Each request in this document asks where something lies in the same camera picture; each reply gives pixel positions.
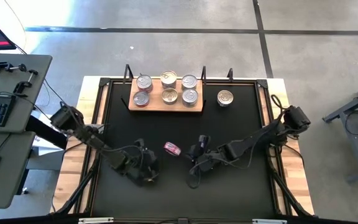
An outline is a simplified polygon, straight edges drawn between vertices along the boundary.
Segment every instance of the black clamp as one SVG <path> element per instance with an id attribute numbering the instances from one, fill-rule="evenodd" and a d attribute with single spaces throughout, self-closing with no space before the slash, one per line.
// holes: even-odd
<path id="1" fill-rule="evenodd" d="M 18 64 L 17 67 L 13 67 L 13 65 L 9 62 L 0 62 L 0 72 L 2 69 L 4 69 L 7 72 L 13 72 L 14 70 L 17 70 L 17 69 L 22 72 L 27 71 L 27 67 L 23 63 Z"/>
<path id="2" fill-rule="evenodd" d="M 229 69 L 229 73 L 227 73 L 227 76 L 229 78 L 229 81 L 232 83 L 233 82 L 233 68 Z"/>
<path id="3" fill-rule="evenodd" d="M 18 84 L 16 84 L 15 89 L 13 90 L 13 94 L 15 94 L 16 96 L 19 97 L 28 97 L 26 94 L 23 93 L 25 88 L 31 88 L 32 84 L 31 84 L 31 79 L 33 77 L 33 75 L 38 75 L 38 72 L 35 70 L 29 70 L 30 73 L 30 78 L 28 81 L 24 81 L 24 82 L 19 82 Z"/>

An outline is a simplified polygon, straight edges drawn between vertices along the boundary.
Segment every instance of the pink object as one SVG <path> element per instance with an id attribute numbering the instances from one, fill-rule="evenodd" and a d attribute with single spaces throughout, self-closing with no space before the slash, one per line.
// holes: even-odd
<path id="1" fill-rule="evenodd" d="M 180 155 L 180 148 L 170 142 L 165 143 L 164 149 L 173 156 L 179 156 Z"/>

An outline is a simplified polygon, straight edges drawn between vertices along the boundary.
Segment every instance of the black stripe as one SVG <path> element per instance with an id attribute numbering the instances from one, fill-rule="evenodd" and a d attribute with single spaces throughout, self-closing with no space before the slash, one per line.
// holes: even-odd
<path id="1" fill-rule="evenodd" d="M 358 30 L 264 30 L 264 33 L 281 35 L 358 35 Z"/>
<path id="2" fill-rule="evenodd" d="M 92 28 L 92 27 L 26 27 L 29 32 L 95 32 L 159 34 L 257 34 L 255 29 L 160 29 L 160 28 Z"/>
<path id="3" fill-rule="evenodd" d="M 262 16 L 260 15 L 258 0 L 252 0 L 252 2 L 254 3 L 256 24 L 259 31 L 259 40 L 260 40 L 260 46 L 262 48 L 262 56 L 264 58 L 266 77 L 273 78 L 272 65 L 270 64 L 269 52 L 267 50 L 266 37 L 264 34 L 264 25 L 262 23 Z"/>
<path id="4" fill-rule="evenodd" d="M 281 34 L 281 35 L 358 35 L 358 30 L 258 30 L 258 29 L 164 29 L 164 28 L 96 28 L 96 27 L 26 27 L 28 32 L 107 32 L 158 34 Z"/>

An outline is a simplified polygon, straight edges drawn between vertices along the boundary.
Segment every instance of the silver can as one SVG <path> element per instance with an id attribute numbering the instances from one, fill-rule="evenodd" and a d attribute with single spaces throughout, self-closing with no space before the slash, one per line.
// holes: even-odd
<path id="1" fill-rule="evenodd" d="M 174 88 L 167 88 L 162 92 L 162 100 L 165 104 L 173 105 L 177 102 L 178 92 Z"/>
<path id="2" fill-rule="evenodd" d="M 140 75 L 137 77 L 136 85 L 140 91 L 150 93 L 153 90 L 153 80 L 148 75 Z"/>
<path id="3" fill-rule="evenodd" d="M 183 91 L 181 98 L 184 106 L 194 107 L 194 105 L 197 103 L 198 93 L 196 90 L 187 89 Z"/>
<path id="4" fill-rule="evenodd" d="M 176 88 L 177 74 L 173 71 L 166 71 L 161 74 L 162 88 Z"/>
<path id="5" fill-rule="evenodd" d="M 149 94 L 147 94 L 144 91 L 138 91 L 134 95 L 134 102 L 135 102 L 135 105 L 138 107 L 147 106 L 149 104 L 149 101 L 150 101 Z"/>
<path id="6" fill-rule="evenodd" d="M 220 106 L 229 106 L 233 102 L 234 96 L 228 90 L 222 90 L 218 93 L 218 103 Z"/>
<path id="7" fill-rule="evenodd" d="M 185 75 L 181 79 L 181 89 L 186 90 L 188 88 L 195 90 L 197 87 L 197 78 L 194 75 Z"/>

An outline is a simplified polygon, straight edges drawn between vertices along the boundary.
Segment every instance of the wooden tray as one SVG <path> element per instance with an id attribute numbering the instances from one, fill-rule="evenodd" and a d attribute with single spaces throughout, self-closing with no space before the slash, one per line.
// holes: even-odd
<path id="1" fill-rule="evenodd" d="M 176 90 L 178 92 L 178 100 L 174 105 L 166 105 L 162 100 L 162 92 L 164 89 L 161 85 L 161 79 L 153 78 L 153 91 L 149 93 L 150 102 L 145 107 L 138 107 L 134 103 L 134 95 L 139 91 L 136 85 L 136 79 L 132 80 L 132 87 L 131 87 L 131 96 L 129 98 L 129 109 L 132 111 L 177 111 L 177 112 L 201 112 L 203 109 L 203 83 L 201 80 L 197 81 L 197 93 L 198 99 L 197 104 L 192 108 L 187 108 L 183 106 L 181 100 L 181 80 L 177 80 L 177 87 Z"/>

